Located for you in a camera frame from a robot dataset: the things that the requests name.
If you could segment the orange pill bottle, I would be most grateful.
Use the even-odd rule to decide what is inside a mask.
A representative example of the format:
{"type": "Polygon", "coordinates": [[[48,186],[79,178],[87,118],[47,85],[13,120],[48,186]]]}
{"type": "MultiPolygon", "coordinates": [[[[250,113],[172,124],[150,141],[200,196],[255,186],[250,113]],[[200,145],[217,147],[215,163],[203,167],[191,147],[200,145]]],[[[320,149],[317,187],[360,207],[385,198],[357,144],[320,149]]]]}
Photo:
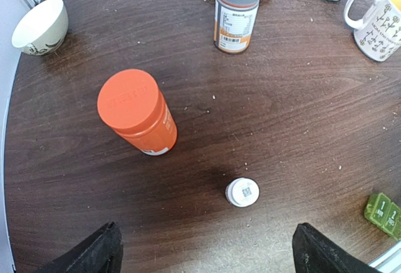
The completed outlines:
{"type": "Polygon", "coordinates": [[[141,152],[158,156],[177,141],[177,126],[153,76],[129,69],[111,76],[97,99],[102,121],[141,152]]]}

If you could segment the green pill organizer box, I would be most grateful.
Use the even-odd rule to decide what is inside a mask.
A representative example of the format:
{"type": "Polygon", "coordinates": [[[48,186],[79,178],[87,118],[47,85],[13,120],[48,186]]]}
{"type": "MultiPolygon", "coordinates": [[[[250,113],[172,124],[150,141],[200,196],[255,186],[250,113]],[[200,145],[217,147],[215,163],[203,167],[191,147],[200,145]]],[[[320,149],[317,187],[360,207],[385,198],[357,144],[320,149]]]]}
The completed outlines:
{"type": "Polygon", "coordinates": [[[369,196],[364,217],[396,241],[400,241],[400,207],[384,193],[369,196]]]}

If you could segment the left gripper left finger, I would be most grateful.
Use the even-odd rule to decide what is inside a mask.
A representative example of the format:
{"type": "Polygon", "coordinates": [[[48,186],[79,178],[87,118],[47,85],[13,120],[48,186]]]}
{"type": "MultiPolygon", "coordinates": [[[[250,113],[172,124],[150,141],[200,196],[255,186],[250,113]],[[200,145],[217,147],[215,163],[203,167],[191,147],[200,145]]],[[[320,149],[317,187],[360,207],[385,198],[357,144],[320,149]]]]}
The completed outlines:
{"type": "Polygon", "coordinates": [[[108,222],[85,240],[37,272],[120,272],[123,259],[122,233],[108,222]]]}

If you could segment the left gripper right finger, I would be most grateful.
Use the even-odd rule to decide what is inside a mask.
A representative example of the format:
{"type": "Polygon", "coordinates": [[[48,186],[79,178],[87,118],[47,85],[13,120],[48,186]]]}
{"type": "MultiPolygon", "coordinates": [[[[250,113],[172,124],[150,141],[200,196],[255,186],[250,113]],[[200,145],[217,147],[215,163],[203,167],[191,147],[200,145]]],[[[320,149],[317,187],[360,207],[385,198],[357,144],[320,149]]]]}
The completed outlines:
{"type": "Polygon", "coordinates": [[[353,257],[309,223],[298,224],[292,238],[296,272],[377,272],[353,257]]]}

